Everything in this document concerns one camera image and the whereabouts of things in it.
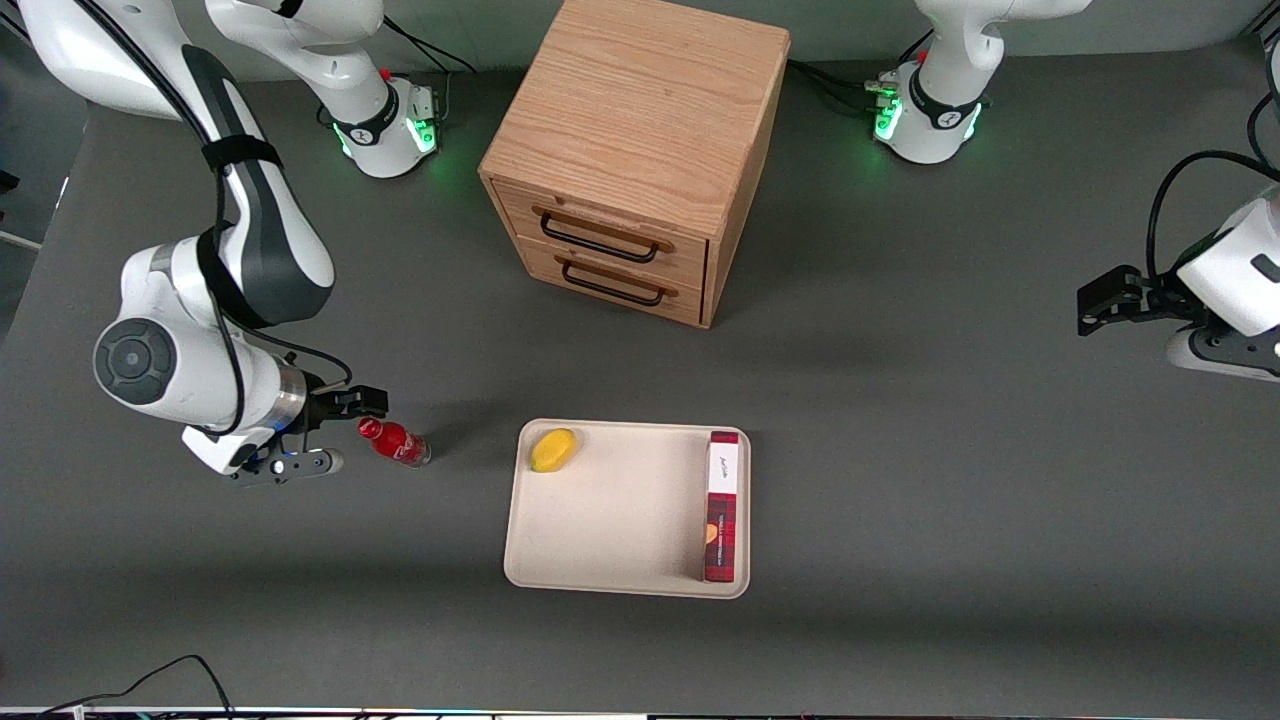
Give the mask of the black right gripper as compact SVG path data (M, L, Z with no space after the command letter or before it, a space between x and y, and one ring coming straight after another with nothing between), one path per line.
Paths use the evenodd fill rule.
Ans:
M296 418L296 434L314 432L325 421L360 418L383 419L388 414L388 393L371 386L329 388L319 375L305 375L306 395Z

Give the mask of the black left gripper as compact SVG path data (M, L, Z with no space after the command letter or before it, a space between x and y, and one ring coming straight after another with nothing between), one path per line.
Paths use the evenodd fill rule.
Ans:
M1079 337L1087 337L1114 323L1164 319L1202 323L1202 302L1176 274L1144 278L1142 270L1135 266L1115 266L1085 283L1084 299L1076 301Z

